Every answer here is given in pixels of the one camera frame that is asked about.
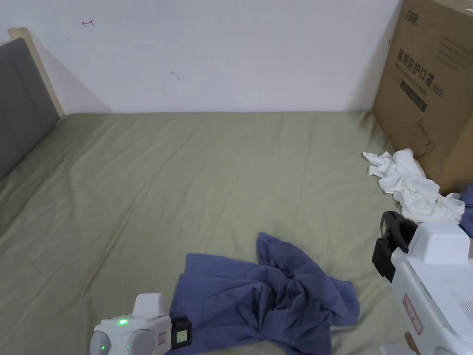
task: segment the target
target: white towel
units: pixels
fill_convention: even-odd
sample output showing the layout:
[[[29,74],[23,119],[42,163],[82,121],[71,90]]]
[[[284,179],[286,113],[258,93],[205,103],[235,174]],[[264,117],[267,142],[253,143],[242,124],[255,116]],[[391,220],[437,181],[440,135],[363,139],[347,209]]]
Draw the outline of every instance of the white towel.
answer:
[[[388,152],[380,156],[363,152],[363,156],[373,164],[368,174],[380,178],[379,186],[387,194],[393,194],[402,206],[404,217],[415,222],[460,221],[465,212],[464,202],[456,199],[458,194],[447,197],[439,194],[439,186],[425,177],[412,150],[397,151],[393,156]]]

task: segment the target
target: sticker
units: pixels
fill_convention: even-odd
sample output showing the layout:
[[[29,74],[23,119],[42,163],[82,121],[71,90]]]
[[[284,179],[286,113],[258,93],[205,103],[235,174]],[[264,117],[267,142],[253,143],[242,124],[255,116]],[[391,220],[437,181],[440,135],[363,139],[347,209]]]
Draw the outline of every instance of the sticker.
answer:
[[[409,318],[411,319],[412,325],[414,326],[417,334],[422,333],[422,329],[423,329],[422,323],[420,322],[419,316],[415,312],[415,309],[412,306],[411,300],[409,299],[407,295],[404,296],[403,305],[404,305],[404,308],[406,309],[407,314],[409,315]]]
[[[187,330],[177,332],[176,338],[177,338],[176,340],[177,340],[178,343],[182,343],[183,341],[187,341]]]
[[[159,336],[158,336],[158,345],[161,345],[163,343],[166,342],[166,332],[164,333],[161,333]]]

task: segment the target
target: blue cloth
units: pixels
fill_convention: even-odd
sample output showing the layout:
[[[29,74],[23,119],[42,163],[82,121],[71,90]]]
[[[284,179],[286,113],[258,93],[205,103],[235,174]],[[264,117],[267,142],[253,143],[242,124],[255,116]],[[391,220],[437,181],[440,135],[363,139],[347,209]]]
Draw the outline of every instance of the blue cloth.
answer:
[[[357,323],[359,302],[350,282],[328,277],[303,251],[265,233],[259,264],[188,254],[171,318],[192,322],[193,355],[269,340],[287,354],[329,355],[330,326]]]
[[[465,213],[462,215],[460,225],[470,238],[473,238],[473,185],[468,186],[460,194],[460,200],[465,202]]]

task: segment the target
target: white wall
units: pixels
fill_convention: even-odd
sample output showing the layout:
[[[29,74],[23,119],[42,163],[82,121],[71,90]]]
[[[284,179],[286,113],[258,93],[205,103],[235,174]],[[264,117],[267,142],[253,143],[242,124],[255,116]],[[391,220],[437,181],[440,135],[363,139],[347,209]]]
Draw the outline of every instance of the white wall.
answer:
[[[370,109],[399,1],[3,0],[0,41],[30,29],[66,113]]]

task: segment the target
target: wrinkled fabric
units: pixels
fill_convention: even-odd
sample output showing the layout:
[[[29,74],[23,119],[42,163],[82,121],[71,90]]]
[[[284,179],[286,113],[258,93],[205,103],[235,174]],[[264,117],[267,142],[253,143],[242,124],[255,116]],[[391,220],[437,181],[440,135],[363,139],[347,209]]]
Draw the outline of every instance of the wrinkled fabric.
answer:
[[[473,185],[468,186],[460,194],[460,200],[465,202],[465,213],[460,221],[460,226],[470,238],[473,238]]]
[[[369,175],[379,177],[379,187],[402,206],[401,214],[415,222],[460,222],[465,205],[458,194],[443,197],[439,186],[425,177],[411,149],[377,156],[363,152],[372,164]]]
[[[287,354],[329,355],[330,326],[357,323],[359,302],[350,282],[328,277],[303,251],[260,233],[259,264],[187,254],[170,316],[193,324],[192,355],[269,340]]]

